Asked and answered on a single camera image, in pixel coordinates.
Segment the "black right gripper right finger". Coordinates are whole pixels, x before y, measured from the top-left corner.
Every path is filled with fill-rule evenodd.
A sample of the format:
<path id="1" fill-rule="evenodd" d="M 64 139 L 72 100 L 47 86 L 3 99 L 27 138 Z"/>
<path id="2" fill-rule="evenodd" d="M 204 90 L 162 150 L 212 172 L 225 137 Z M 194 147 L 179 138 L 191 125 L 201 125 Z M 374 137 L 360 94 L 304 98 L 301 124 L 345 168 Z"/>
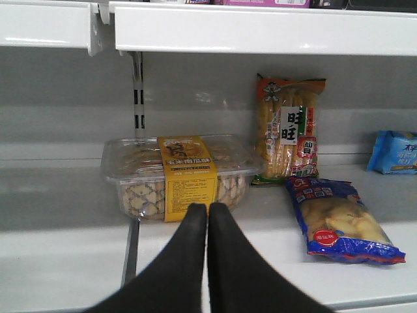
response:
<path id="1" fill-rule="evenodd" d="M 210 205 L 207 258 L 211 312 L 332 311 L 273 269 L 223 203 Z"/>

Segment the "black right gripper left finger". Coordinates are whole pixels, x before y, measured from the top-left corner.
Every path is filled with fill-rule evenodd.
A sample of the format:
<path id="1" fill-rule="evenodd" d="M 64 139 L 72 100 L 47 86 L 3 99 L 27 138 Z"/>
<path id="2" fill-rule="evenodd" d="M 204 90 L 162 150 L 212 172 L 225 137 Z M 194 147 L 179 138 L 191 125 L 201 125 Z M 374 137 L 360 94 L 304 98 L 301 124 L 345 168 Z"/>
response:
<path id="1" fill-rule="evenodd" d="M 157 257 L 135 279 L 86 312 L 201 312 L 206 229 L 206 205 L 189 205 Z"/>

